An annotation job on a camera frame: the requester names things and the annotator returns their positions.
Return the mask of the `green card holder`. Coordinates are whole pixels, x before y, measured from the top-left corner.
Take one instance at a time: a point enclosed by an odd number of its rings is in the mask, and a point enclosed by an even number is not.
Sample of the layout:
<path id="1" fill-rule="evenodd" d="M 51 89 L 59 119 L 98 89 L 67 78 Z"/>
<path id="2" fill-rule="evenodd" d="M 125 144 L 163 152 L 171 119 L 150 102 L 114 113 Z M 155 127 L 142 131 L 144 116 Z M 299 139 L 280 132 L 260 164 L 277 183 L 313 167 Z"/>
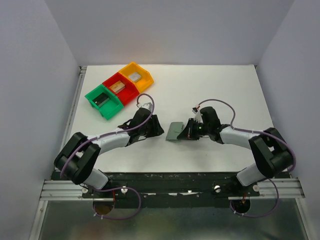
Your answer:
<path id="1" fill-rule="evenodd" d="M 183 131 L 185 125 L 181 121 L 171 122 L 165 140 L 168 142 L 179 142 L 178 135 Z"/>

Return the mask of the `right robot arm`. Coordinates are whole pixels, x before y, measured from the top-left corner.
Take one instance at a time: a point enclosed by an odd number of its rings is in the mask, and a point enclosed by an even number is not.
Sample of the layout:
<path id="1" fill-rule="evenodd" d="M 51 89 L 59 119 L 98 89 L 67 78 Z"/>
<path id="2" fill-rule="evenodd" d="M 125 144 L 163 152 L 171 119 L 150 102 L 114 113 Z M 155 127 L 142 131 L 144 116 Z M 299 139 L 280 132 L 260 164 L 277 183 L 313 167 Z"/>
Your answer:
<path id="1" fill-rule="evenodd" d="M 211 141 L 235 145 L 251 150 L 254 163 L 239 171 L 226 184 L 229 194 L 241 196 L 248 187 L 259 181 L 271 179 L 294 165 L 294 156 L 276 128 L 264 131 L 246 131 L 222 124 L 216 110 L 211 107 L 194 107 L 194 118 L 189 118 L 178 140 L 197 141 L 209 137 Z"/>

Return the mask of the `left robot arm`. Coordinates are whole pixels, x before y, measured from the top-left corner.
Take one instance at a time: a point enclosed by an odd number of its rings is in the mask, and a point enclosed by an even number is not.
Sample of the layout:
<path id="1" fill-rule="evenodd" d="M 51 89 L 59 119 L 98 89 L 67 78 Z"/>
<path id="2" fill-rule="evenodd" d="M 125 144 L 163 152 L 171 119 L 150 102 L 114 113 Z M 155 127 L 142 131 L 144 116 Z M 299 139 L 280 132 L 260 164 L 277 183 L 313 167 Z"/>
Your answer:
<path id="1" fill-rule="evenodd" d="M 140 140 L 158 137 L 164 133 L 158 116 L 151 114 L 148 108 L 139 108 L 133 118 L 119 125 L 115 131 L 100 136 L 86 136 L 74 133 L 54 160 L 54 166 L 61 176 L 74 184 L 85 184 L 101 198 L 111 191 L 108 176 L 95 169 L 98 156 L 116 148 L 128 147 Z"/>

